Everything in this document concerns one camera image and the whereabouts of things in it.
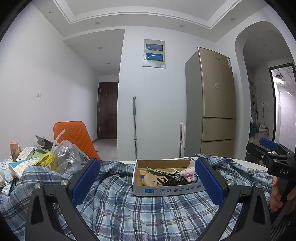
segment orange chair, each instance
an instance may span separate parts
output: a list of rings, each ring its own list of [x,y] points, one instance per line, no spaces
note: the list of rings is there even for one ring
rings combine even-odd
[[[65,129],[65,133],[58,139],[58,143],[68,140],[83,151],[89,158],[95,157],[101,161],[97,154],[86,126],[82,121],[57,122],[54,124],[54,139]]]

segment tiled floor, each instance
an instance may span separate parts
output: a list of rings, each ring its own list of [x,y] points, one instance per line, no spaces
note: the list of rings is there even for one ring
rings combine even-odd
[[[103,161],[117,161],[117,140],[96,140],[93,142],[94,148]]]

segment metal pole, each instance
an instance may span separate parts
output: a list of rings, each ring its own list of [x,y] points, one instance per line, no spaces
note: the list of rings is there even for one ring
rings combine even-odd
[[[179,158],[181,157],[181,148],[182,148],[182,129],[183,129],[183,125],[182,125],[182,122],[181,122],[181,125],[180,125],[180,147],[179,147]]]
[[[138,159],[137,154],[137,132],[136,132],[136,97],[133,97],[133,126],[134,126],[134,140],[135,140],[135,152],[136,160]]]

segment plaid tablecloth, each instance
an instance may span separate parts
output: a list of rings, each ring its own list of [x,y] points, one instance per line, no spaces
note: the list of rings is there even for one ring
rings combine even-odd
[[[266,171],[245,168],[228,158],[201,156],[225,179],[232,179],[238,185],[260,183],[266,198],[269,198],[272,176]],[[58,184],[65,178],[70,179],[72,175],[59,175],[41,166],[28,167],[10,197],[0,194],[0,211],[20,240],[25,240],[25,219],[34,185]],[[218,206],[211,202],[205,191],[179,196],[134,196],[132,175],[133,165],[115,161],[101,162],[101,171],[84,203],[77,206],[87,225],[101,241],[196,240],[218,210]],[[221,239],[231,233],[241,207],[241,204],[237,205]],[[65,234],[74,238],[58,205],[55,205],[55,210]],[[287,223],[285,221],[272,231],[273,240]]]

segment blue gripper pad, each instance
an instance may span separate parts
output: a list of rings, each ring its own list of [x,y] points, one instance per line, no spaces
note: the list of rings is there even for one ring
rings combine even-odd
[[[76,185],[72,188],[71,199],[71,202],[75,207],[83,203],[86,195],[88,194],[91,186],[93,185],[101,170],[101,164],[98,159],[94,159],[89,165],[88,164],[89,163],[87,163],[82,170],[77,171],[74,174],[76,175],[76,178],[79,178],[81,176],[79,180],[73,180],[74,182],[77,182]]]
[[[268,149],[270,149],[272,151],[279,150],[279,146],[276,143],[274,143],[274,142],[272,142],[270,140],[267,140],[267,139],[265,139],[263,137],[260,138],[259,143],[260,143],[260,145],[262,145],[262,146],[264,146],[264,147],[266,147],[266,148],[268,148]]]
[[[205,187],[212,203],[222,207],[224,204],[223,189],[200,158],[195,161],[195,172]]]

